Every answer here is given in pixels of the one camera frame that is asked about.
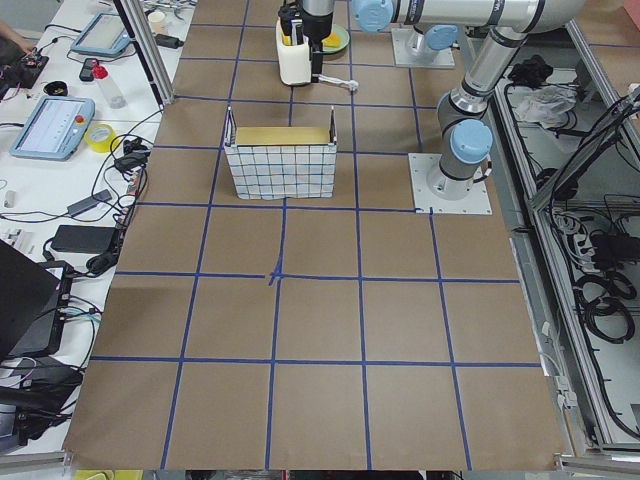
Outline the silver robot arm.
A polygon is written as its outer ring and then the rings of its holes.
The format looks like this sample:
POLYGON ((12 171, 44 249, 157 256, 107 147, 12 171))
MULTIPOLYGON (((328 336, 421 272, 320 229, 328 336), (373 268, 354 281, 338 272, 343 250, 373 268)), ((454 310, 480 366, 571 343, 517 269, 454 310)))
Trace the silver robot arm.
POLYGON ((461 84, 437 108, 442 133, 439 163, 427 175, 437 196, 464 198, 479 165, 487 158, 493 134, 482 122, 501 75, 531 33, 559 28, 582 9, 582 1, 354 1, 353 15, 363 31, 378 32, 392 23, 487 26, 489 32, 461 84))
POLYGON ((406 41, 413 56, 436 54, 450 48, 457 40, 458 27, 452 24, 415 25, 406 41))

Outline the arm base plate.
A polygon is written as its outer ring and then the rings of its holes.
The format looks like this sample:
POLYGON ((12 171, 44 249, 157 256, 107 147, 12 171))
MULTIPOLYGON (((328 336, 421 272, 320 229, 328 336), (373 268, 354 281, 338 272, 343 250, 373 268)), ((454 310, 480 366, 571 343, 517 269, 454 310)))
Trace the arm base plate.
POLYGON ((467 180, 453 180, 440 169, 440 154, 408 155, 414 210, 419 214, 491 215, 492 208, 480 166, 467 180))
POLYGON ((450 24, 431 26, 424 32, 413 27, 391 30, 395 65, 405 68, 453 69, 452 45, 458 27, 450 24))

